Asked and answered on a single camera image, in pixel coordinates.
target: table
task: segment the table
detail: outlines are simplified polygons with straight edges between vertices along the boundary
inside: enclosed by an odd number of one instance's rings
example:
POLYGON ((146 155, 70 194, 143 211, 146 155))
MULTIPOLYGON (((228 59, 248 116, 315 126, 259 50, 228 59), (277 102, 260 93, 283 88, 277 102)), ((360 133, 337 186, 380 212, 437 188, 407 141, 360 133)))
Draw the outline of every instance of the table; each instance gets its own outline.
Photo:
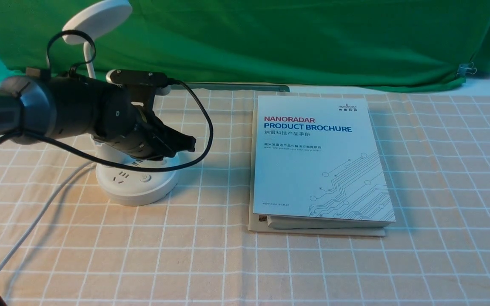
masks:
MULTIPOLYGON (((490 306, 490 97, 323 95, 368 101, 395 207, 385 238, 349 238, 247 230, 255 100, 297 93, 197 93, 216 136, 205 161, 145 207, 111 203, 83 171, 1 273, 12 305, 490 306)), ((192 98, 172 91, 156 109, 198 138, 181 158, 199 155, 208 134, 192 98)), ((87 136, 65 141, 94 153, 87 136)), ((83 162, 3 145, 0 260, 83 162)))

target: logo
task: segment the logo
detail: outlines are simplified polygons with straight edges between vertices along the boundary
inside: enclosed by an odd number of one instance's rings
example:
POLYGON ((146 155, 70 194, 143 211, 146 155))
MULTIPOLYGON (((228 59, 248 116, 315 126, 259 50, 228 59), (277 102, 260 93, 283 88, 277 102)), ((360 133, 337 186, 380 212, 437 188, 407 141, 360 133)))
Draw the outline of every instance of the logo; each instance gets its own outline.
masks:
POLYGON ((340 105, 340 106, 338 107, 338 109, 339 109, 340 111, 344 111, 344 112, 352 112, 352 111, 356 112, 356 106, 354 106, 354 105, 353 105, 353 106, 351 106, 351 105, 349 105, 349 104, 340 105))

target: power button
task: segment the power button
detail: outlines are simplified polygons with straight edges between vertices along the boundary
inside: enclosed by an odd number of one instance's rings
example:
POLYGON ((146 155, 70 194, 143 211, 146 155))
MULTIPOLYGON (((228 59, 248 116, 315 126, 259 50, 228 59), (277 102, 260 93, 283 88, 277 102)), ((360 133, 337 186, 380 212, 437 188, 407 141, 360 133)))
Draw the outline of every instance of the power button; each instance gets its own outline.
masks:
POLYGON ((141 176, 141 179, 140 180, 141 180, 141 182, 144 182, 144 183, 150 181, 150 174, 143 174, 141 176))

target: binder clip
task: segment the binder clip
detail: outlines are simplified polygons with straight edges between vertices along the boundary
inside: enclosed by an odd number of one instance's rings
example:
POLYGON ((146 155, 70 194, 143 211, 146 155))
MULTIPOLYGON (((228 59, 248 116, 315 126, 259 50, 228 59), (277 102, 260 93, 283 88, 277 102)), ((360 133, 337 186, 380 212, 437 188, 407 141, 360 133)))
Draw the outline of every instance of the binder clip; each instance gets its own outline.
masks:
POLYGON ((459 75, 475 75, 478 72, 478 68, 474 67, 474 63, 460 64, 457 70, 457 76, 459 75))

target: booklet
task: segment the booklet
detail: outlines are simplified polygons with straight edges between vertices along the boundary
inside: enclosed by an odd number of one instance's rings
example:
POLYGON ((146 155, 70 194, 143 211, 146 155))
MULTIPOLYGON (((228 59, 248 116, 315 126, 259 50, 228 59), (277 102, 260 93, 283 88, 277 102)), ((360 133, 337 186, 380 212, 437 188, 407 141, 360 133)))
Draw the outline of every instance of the booklet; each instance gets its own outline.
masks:
POLYGON ((259 96, 255 120, 255 222, 276 230, 395 222, 365 100, 259 96))

